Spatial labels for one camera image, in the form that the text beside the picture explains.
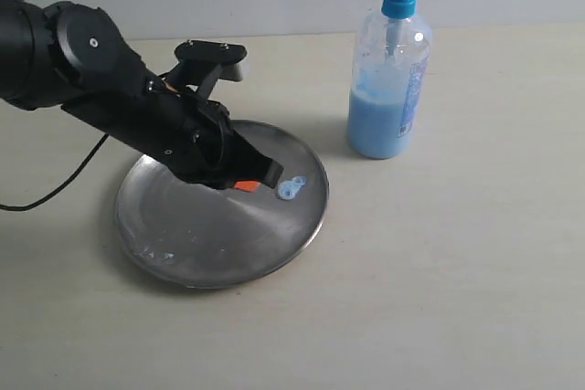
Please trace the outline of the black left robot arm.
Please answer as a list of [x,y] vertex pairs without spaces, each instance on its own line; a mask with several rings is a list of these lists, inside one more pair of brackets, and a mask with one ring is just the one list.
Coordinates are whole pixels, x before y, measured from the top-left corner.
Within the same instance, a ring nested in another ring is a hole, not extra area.
[[283,168],[236,129],[211,99],[240,80],[247,49],[189,40],[176,65],[152,72],[102,9],[1,0],[1,97],[24,111],[58,107],[164,165],[188,184],[275,187]]

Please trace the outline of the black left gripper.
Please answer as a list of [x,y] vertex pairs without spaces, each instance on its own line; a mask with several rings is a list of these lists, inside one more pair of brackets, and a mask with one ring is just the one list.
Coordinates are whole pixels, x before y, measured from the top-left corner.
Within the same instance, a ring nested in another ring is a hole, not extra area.
[[194,91],[172,90],[149,78],[134,94],[95,91],[63,110],[164,165],[188,184],[255,192],[274,189],[283,166],[240,135],[227,109]]

